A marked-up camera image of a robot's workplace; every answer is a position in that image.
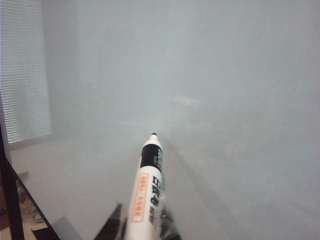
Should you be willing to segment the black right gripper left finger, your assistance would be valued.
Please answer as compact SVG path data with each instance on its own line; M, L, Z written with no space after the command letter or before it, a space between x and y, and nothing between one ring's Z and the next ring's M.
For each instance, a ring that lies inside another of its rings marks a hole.
M94 240L123 240L127 226L127 212L121 202L117 202L114 210L106 219Z

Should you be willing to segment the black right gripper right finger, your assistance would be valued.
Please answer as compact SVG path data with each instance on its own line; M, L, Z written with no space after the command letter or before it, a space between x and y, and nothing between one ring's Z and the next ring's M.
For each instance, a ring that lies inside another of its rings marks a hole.
M161 198L159 239L160 240L181 240L182 239L182 236L176 226L173 211L165 196Z

